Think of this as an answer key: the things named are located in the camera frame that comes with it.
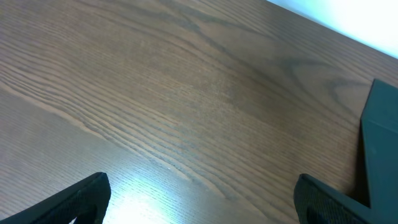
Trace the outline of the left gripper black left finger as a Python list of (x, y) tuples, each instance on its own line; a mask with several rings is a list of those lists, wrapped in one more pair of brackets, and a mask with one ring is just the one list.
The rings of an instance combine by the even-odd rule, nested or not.
[(110, 197), (107, 174), (97, 172), (1, 224), (102, 224)]

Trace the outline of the dark green box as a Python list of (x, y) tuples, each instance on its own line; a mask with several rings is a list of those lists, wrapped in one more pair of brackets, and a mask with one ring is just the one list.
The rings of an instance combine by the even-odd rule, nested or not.
[(397, 224), (397, 88), (374, 80), (361, 115), (370, 207)]

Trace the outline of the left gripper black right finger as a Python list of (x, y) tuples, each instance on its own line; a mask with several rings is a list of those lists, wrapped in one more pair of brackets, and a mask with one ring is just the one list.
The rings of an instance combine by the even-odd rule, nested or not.
[(308, 174), (300, 174), (294, 205), (301, 224), (372, 224), (370, 208)]

